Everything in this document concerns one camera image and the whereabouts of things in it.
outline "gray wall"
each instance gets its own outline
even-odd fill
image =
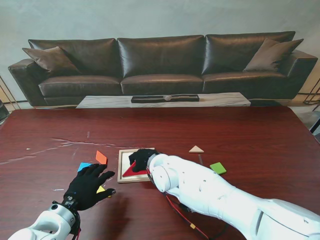
[[[8,66],[28,39],[145,38],[296,31],[320,58],[320,0],[0,0],[0,75],[25,97]],[[320,63],[302,91],[320,77]]]

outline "black glove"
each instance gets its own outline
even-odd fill
[[[132,165],[135,161],[135,167],[132,168],[132,171],[137,173],[142,170],[146,170],[148,160],[153,154],[159,154],[155,149],[139,149],[138,151],[132,153],[129,156],[130,165]]]
[[[99,186],[115,175],[113,171],[107,171],[99,176],[106,168],[107,165],[102,164],[92,164],[84,167],[70,183],[63,198],[72,197],[77,202],[76,210],[86,210],[93,207],[97,202],[115,194],[116,190],[112,188],[97,193]]]

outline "finger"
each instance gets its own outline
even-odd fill
[[[134,162],[135,162],[135,160],[136,160],[136,153],[134,152],[134,153],[132,153],[130,156],[129,156],[129,160],[130,160],[130,165],[132,165]]]
[[[82,176],[86,173],[86,171],[89,169],[90,166],[86,166],[82,168],[80,171],[78,171],[78,174],[76,175],[77,177]]]
[[[114,171],[107,171],[104,174],[102,174],[99,178],[98,178],[98,184],[102,185],[106,182],[107,179],[111,178],[112,176],[115,175]]]
[[[132,168],[132,172],[137,173],[140,172],[141,170],[139,169],[139,167],[136,165]]]
[[[106,164],[100,164],[95,170],[93,170],[92,174],[95,177],[99,177],[99,175],[107,168]]]
[[[84,175],[90,175],[99,166],[99,164],[90,165],[89,169],[84,173]]]
[[[113,188],[108,188],[105,191],[99,192],[95,195],[95,202],[99,202],[103,199],[106,199],[107,197],[113,195],[116,193],[116,190],[114,190]]]

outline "sofa armrest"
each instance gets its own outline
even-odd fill
[[[305,84],[318,58],[303,51],[295,50],[280,67],[280,72],[287,76],[286,89],[290,98],[294,98]]]
[[[9,66],[8,69],[31,106],[47,105],[38,86],[47,78],[43,68],[32,59],[24,59]]]
[[[288,57],[288,59],[282,64],[280,70],[281,73],[287,77],[293,75],[303,74],[306,78],[311,73],[312,69],[316,65],[318,58],[307,54],[303,51],[295,50]]]

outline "blue tangram piece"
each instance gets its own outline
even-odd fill
[[[91,163],[87,163],[87,162],[80,163],[80,166],[78,168],[78,172],[81,171],[83,168],[89,167],[90,165],[91,165]]]

